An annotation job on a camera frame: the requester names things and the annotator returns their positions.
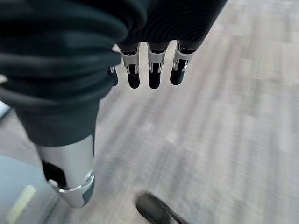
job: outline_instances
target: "black shoe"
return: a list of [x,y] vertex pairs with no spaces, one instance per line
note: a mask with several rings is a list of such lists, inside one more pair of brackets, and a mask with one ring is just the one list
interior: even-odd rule
[[161,199],[149,192],[144,192],[138,196],[136,208],[144,218],[153,224],[170,224],[171,220],[176,221],[178,224],[189,224]]

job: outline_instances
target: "robotic hand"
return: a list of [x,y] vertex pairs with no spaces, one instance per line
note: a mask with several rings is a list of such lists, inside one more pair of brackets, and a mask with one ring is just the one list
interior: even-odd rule
[[[14,107],[36,145],[46,180],[70,206],[91,198],[99,101],[118,82],[121,56],[140,84],[140,42],[149,86],[158,88],[165,51],[177,40],[170,81],[182,82],[226,0],[20,0],[0,3],[0,100]],[[113,52],[118,44],[121,55]]]

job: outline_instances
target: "black fingertip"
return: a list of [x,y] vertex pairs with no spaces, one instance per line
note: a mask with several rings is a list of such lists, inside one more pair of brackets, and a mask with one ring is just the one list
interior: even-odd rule
[[113,86],[116,86],[118,84],[118,77],[117,77],[116,70],[114,70],[114,72],[112,73],[111,70],[108,69],[108,75],[110,75],[111,78],[113,79]]
[[132,89],[137,89],[140,84],[139,73],[131,72],[128,74],[128,82]]
[[173,85],[179,85],[182,83],[184,78],[184,72],[182,70],[171,71],[170,81]]
[[149,73],[149,86],[152,89],[156,89],[160,85],[160,72],[150,72]]

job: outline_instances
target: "gray carpet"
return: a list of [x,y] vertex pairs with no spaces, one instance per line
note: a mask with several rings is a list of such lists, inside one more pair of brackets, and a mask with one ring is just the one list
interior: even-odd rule
[[[119,84],[102,100],[96,188],[88,205],[60,201],[47,224],[143,224],[134,196],[150,190],[192,224],[299,220],[299,2],[229,0],[183,83]],[[1,153],[39,164],[15,115],[0,125]]]

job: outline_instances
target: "gray surface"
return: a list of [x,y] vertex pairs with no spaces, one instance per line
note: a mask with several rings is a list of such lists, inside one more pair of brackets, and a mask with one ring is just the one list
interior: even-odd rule
[[[141,189],[192,224],[298,223],[298,1],[229,0],[179,86],[169,82],[174,46],[157,90],[145,44],[139,89],[116,68],[97,121],[95,194],[79,210],[60,201],[47,224],[142,224]],[[0,141],[38,163],[14,114]]]
[[15,224],[43,224],[58,201],[58,196],[47,184],[39,167],[16,159],[0,156],[0,223],[6,217],[27,185],[36,193]]

